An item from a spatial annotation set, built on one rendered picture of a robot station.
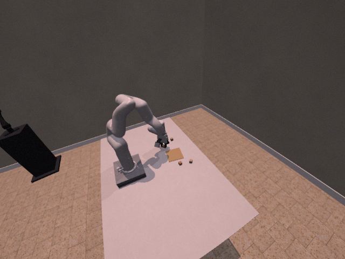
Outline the orange flat mat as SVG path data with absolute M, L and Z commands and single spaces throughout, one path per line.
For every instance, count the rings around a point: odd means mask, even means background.
M 184 158 L 180 148 L 168 150 L 166 151 L 166 154 L 167 154 L 169 162 Z

